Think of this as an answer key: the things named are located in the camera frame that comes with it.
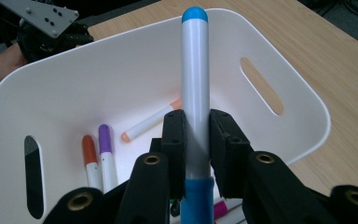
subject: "wooden table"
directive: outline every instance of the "wooden table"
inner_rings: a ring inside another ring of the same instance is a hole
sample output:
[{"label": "wooden table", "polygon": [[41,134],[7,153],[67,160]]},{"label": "wooden table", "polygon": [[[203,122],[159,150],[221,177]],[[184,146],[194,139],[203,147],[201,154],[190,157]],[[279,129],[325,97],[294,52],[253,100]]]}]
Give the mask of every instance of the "wooden table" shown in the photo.
[{"label": "wooden table", "polygon": [[160,1],[89,28],[101,39],[182,16],[193,6],[240,13],[289,61],[326,103],[332,131],[325,144],[291,165],[308,187],[329,195],[358,186],[358,41],[296,0]]}]

